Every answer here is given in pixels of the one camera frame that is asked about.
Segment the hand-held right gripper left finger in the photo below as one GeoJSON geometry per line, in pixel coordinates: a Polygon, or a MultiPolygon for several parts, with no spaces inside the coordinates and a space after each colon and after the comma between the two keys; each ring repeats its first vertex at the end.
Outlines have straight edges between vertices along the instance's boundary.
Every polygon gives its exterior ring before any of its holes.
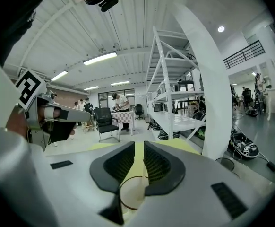
{"type": "Polygon", "coordinates": [[[101,190],[119,193],[120,184],[130,171],[134,157],[135,142],[131,141],[96,158],[90,165],[90,175],[101,190]]]}

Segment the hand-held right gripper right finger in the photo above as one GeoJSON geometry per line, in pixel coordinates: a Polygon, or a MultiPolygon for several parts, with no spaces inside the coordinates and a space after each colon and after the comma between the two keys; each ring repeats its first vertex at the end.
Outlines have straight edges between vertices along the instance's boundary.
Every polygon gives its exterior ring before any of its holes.
{"type": "Polygon", "coordinates": [[[144,165],[148,173],[149,185],[146,196],[171,193],[185,177],[184,163],[176,156],[160,149],[149,141],[144,142],[144,165]]]}

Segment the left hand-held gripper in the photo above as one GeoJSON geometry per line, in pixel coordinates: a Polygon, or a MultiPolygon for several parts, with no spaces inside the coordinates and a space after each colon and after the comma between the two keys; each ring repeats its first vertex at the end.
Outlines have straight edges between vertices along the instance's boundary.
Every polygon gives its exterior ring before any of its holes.
{"type": "Polygon", "coordinates": [[[50,143],[67,140],[77,122],[91,119],[88,112],[54,104],[52,91],[32,70],[26,70],[15,86],[21,93],[18,105],[25,112],[27,140],[43,150],[50,143]]]}

